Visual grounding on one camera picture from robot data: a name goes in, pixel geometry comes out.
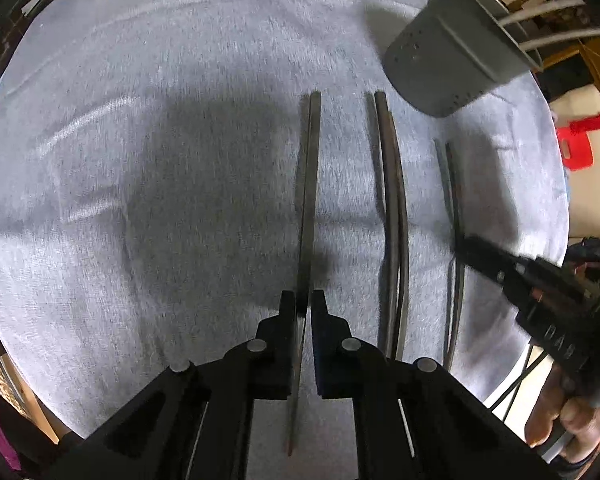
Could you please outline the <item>person's right hand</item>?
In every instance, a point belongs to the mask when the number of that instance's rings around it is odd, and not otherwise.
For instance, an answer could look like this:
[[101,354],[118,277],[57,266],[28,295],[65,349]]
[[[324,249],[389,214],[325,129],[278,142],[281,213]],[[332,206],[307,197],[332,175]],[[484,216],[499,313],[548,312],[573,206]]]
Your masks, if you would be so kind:
[[600,408],[591,408],[582,398],[567,396],[562,388],[562,370],[553,364],[524,426],[524,438],[532,448],[544,443],[555,422],[560,422],[571,441],[560,456],[568,463],[585,460],[600,445]]

